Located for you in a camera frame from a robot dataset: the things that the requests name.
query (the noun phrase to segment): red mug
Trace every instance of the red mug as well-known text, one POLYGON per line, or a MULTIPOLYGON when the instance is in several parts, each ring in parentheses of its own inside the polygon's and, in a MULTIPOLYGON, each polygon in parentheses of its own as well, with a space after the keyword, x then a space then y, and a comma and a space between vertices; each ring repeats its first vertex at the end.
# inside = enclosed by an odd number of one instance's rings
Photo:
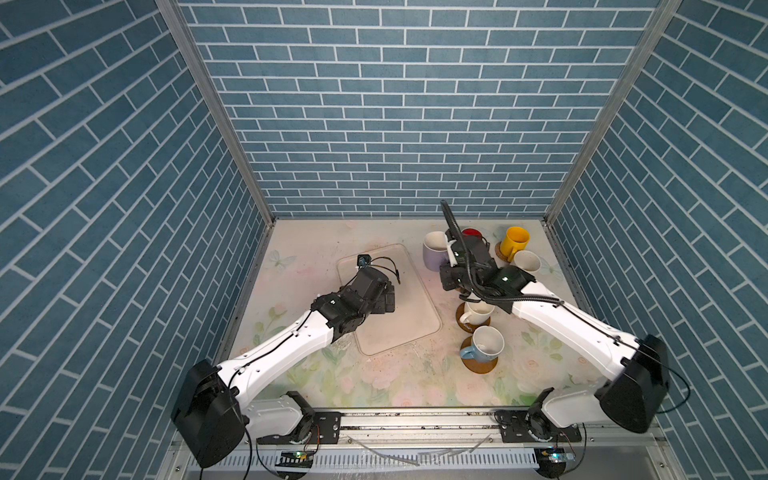
POLYGON ((470 237, 482 238, 482 233, 480 233, 480 230, 476 230, 474 228, 465 228, 462 230, 462 233, 470 237))

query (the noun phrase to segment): yellow mug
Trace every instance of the yellow mug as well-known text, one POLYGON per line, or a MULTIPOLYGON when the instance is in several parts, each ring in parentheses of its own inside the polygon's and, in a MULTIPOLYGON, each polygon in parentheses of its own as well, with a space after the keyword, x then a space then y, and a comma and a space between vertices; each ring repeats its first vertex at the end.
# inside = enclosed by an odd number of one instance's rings
POLYGON ((512 257, 520 250, 523 250, 528 245, 530 239, 531 234, 525 228, 510 227, 507 229, 507 235, 504 237, 499 249, 502 251, 502 255, 507 257, 507 260, 512 261, 512 257))

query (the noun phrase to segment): cork coaster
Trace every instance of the cork coaster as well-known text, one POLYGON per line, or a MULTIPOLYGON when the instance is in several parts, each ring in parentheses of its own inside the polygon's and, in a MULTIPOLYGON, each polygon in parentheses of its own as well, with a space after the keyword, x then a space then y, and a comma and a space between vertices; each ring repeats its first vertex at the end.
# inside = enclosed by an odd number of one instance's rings
POLYGON ((510 260, 507 260, 507 257, 502 255, 502 242, 499 242, 499 243, 496 244, 496 256, 502 262, 511 263, 510 260))
MULTIPOLYGON (((468 336, 462 342, 461 348, 465 349, 471 344, 472 344, 472 337, 468 336)), ((498 357, 486 363, 480 363, 474 359, 462 359, 462 362, 464 363, 464 366, 467 367, 471 372, 483 374, 483 373, 490 372, 496 367, 496 364, 498 363, 498 357)))
POLYGON ((458 324, 458 326, 460 326, 462 328, 462 330, 464 330, 467 333, 474 333, 475 330, 477 330, 479 326, 484 326, 484 325, 490 325, 491 324, 491 317, 488 317, 488 319, 486 321, 484 321, 483 323, 481 323, 480 325, 469 325, 469 324, 464 324, 464 323, 459 322, 458 319, 462 318, 462 315, 464 315, 464 305, 466 305, 466 303, 465 302, 461 302, 461 304, 459 304, 459 306, 458 306, 458 309, 456 309, 456 323, 458 324))

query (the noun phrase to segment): white mug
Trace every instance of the white mug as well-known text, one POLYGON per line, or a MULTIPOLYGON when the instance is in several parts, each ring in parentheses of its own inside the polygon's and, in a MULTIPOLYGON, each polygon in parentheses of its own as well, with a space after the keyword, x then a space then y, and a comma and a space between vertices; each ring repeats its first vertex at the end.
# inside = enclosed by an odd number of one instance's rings
POLYGON ((512 262, 528 273, 536 273, 541 269, 541 259, 535 253, 527 250, 517 252, 512 262))
POLYGON ((463 359, 474 359, 480 363, 492 361, 504 350, 502 333, 492 326, 479 326, 472 334, 472 344, 459 351, 463 359))
POLYGON ((458 321, 470 325, 480 325, 485 323, 491 317, 491 313, 496 307, 486 302, 465 302, 464 313, 458 318, 458 321))

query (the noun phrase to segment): metal bracket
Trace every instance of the metal bracket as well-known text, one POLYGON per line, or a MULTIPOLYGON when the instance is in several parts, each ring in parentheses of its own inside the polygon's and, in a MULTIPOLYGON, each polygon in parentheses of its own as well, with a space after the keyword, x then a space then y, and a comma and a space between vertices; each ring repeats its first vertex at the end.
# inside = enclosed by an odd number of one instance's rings
MULTIPOLYGON (((520 442, 538 442, 538 439, 531 435, 531 430, 525 421, 525 414, 528 413, 527 409, 519 410, 498 410, 495 415, 498 417, 499 431, 502 434, 502 442, 504 443, 520 443, 520 442)), ((574 427, 567 427, 564 429, 558 429, 553 427, 558 432, 558 437, 552 439, 554 442, 571 442, 576 444, 581 442, 581 431, 574 427)))
MULTIPOLYGON (((312 419, 313 428, 307 445, 317 445, 317 432, 319 427, 321 445, 335 445, 339 443, 339 429, 341 428, 340 412, 315 412, 312 419)), ((295 445, 291 442, 290 435, 268 435, 258 439, 259 445, 295 445)))

